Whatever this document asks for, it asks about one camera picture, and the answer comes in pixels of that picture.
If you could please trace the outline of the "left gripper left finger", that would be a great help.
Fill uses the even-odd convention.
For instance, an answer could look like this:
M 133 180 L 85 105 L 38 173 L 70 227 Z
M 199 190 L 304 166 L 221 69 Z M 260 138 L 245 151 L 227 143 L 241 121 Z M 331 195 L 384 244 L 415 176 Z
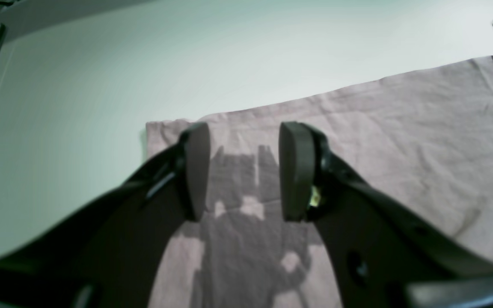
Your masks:
M 145 308 L 166 246 L 199 222 L 211 133 L 205 122 L 19 250 L 0 258 L 0 302 L 16 308 Z

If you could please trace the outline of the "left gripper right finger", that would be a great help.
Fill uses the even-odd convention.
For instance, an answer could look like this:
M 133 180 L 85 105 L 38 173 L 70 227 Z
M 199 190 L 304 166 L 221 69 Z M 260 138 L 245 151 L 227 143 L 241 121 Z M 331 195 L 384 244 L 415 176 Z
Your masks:
M 282 214 L 311 222 L 344 308 L 493 308 L 493 262 L 378 191 L 315 127 L 279 127 Z

